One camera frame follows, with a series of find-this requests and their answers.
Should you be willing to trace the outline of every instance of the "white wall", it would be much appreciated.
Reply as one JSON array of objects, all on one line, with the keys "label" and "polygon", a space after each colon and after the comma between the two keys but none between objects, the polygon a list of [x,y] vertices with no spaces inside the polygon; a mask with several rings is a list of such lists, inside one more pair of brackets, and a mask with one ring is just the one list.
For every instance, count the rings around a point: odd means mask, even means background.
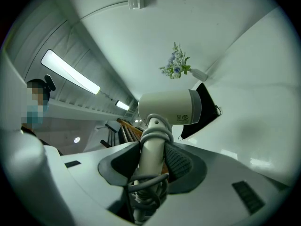
[{"label": "white wall", "polygon": [[197,82],[192,76],[171,80],[160,73],[158,68],[166,65],[174,41],[191,57],[189,65],[205,71],[276,6],[272,0],[147,0],[142,10],[123,6],[95,12],[122,1],[126,0],[70,3],[79,24],[137,99],[147,92],[188,89]]},{"label": "white wall", "polygon": [[43,124],[34,130],[38,138],[59,149],[64,155],[81,153],[87,146],[94,128],[100,121],[44,118]]},{"label": "white wall", "polygon": [[104,127],[99,129],[98,131],[93,130],[91,134],[91,138],[84,150],[84,152],[91,152],[99,149],[105,149],[106,147],[100,143],[101,140],[107,142],[109,136],[109,129]]},{"label": "white wall", "polygon": [[[204,83],[222,115],[187,143],[292,185],[300,166],[301,44],[281,9],[243,34]],[[175,141],[182,127],[174,126]]]},{"label": "white wall", "polygon": [[90,121],[117,120],[118,118],[123,118],[123,116],[120,116],[118,114],[111,114],[110,111],[106,113],[101,112],[100,110],[90,110],[87,108],[71,105],[54,99],[49,100],[49,111],[47,111],[47,113],[45,113],[44,116],[52,118]]}]

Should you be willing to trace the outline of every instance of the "ceiling light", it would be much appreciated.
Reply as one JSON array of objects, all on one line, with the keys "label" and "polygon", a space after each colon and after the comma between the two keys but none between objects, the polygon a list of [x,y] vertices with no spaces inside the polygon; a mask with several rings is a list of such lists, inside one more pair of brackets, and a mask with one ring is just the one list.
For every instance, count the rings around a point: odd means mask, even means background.
[{"label": "ceiling light", "polygon": [[77,138],[74,139],[74,143],[78,143],[79,141],[80,141],[79,137],[77,137]]},{"label": "ceiling light", "polygon": [[97,95],[100,87],[87,79],[73,67],[63,61],[55,52],[48,50],[41,61],[42,65],[69,80],[73,84]]},{"label": "ceiling light", "polygon": [[122,103],[122,102],[119,101],[119,100],[116,102],[115,105],[118,106],[118,107],[120,107],[120,108],[122,108],[122,109],[124,109],[124,110],[126,110],[126,111],[129,110],[129,108],[130,108],[128,105]]}]

